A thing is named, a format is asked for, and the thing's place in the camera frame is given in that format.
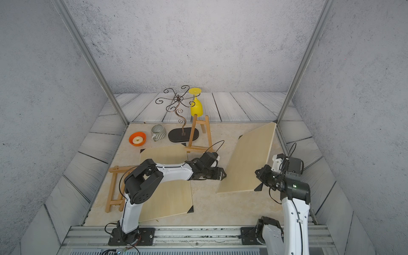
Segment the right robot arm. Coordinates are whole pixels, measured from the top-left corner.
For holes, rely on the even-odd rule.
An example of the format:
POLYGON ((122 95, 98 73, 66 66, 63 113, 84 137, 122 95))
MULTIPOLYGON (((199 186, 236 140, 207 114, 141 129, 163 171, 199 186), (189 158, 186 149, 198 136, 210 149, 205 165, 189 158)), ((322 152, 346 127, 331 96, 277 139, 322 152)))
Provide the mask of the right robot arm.
POLYGON ((267 247, 269 255, 308 255, 311 195, 309 184, 301 181, 303 161, 284 154, 272 160, 272 166, 265 165, 255 174, 263 186, 280 193, 284 224, 261 217, 255 227, 256 240, 267 247))

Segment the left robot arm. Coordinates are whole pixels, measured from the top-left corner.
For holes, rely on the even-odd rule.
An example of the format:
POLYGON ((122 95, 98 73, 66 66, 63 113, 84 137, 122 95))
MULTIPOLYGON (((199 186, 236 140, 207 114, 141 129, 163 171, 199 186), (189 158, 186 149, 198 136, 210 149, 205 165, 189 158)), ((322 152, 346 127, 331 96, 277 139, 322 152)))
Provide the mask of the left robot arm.
POLYGON ((159 164, 146 159, 124 180, 125 207, 119 227, 129 234, 139 227, 143 204, 151 198, 161 183, 170 181, 223 180, 227 174, 218 166, 218 153, 205 152, 200 158, 181 164, 159 164))

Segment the wooden easel being assembled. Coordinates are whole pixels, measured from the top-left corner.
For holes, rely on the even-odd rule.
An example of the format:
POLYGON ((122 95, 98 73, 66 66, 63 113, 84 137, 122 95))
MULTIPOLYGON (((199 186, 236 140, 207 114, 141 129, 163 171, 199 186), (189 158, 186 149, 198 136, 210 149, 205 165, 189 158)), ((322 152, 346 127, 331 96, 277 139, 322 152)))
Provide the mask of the wooden easel being assembled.
POLYGON ((191 133, 190 133, 190 138, 188 140, 188 145, 185 147, 185 150, 187 153, 205 153, 205 152, 213 152, 213 145, 212 145, 212 137, 211 137, 211 129, 210 129, 210 123, 209 123, 209 116, 206 115, 204 120, 198 120, 198 116, 194 115, 193 117, 193 122, 192 122, 192 127, 191 127, 191 133), (208 138, 208 146, 203 147, 203 146, 194 146, 194 134, 196 131, 196 126, 200 125, 201 127, 201 132, 198 134, 204 134, 207 135, 208 138))

